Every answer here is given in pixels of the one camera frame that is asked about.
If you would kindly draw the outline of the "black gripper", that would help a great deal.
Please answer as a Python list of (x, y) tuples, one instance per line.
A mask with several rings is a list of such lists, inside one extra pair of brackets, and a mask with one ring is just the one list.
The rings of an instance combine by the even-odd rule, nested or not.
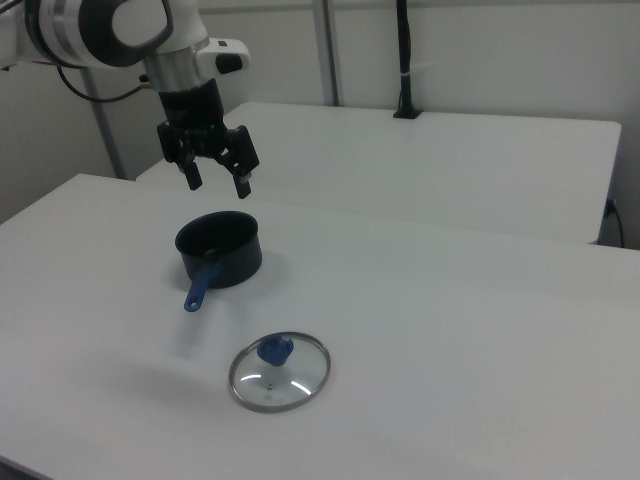
[(251, 193), (249, 180), (259, 165), (248, 129), (227, 129), (217, 82), (185, 91), (160, 92), (166, 120), (157, 126), (165, 160), (185, 176), (190, 190), (202, 186), (195, 156), (214, 157), (233, 178), (239, 199)]

